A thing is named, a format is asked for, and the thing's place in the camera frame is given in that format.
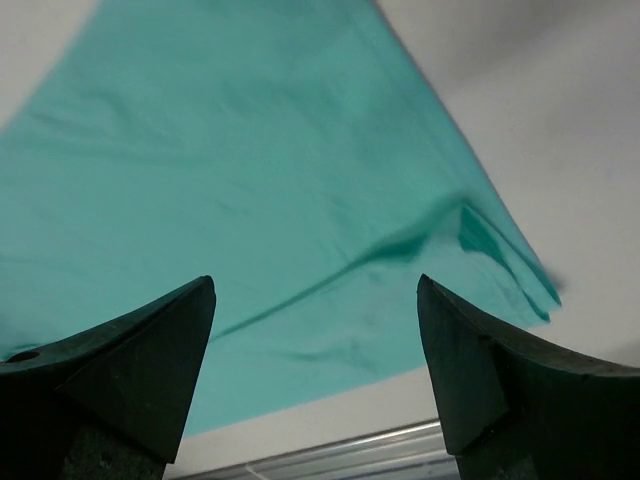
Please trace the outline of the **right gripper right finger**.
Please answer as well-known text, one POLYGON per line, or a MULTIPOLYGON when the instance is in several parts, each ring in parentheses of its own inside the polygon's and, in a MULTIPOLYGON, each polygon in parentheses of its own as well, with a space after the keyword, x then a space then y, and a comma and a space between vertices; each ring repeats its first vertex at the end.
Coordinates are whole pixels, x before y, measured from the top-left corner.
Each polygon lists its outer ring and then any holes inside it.
POLYGON ((637 368, 545 341, 427 276, 417 311, 461 478, 638 478, 637 368))

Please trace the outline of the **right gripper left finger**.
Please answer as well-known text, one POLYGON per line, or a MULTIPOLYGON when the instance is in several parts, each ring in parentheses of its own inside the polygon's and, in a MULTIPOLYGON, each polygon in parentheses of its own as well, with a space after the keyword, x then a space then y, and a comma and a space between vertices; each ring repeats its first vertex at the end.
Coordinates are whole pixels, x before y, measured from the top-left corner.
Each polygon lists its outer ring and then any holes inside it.
POLYGON ((199 277, 1 364, 4 479, 160 479, 176 460, 216 306, 199 277))

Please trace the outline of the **mint green t-shirt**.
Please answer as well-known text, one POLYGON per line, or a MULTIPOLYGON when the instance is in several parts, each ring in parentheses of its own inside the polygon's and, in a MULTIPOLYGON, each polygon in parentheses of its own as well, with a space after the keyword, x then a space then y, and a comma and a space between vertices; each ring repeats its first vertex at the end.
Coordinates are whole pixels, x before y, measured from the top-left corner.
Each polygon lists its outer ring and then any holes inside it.
POLYGON ((201 275, 190 434, 423 366, 422 275, 560 304, 372 2, 104 1, 1 134, 1 353, 201 275))

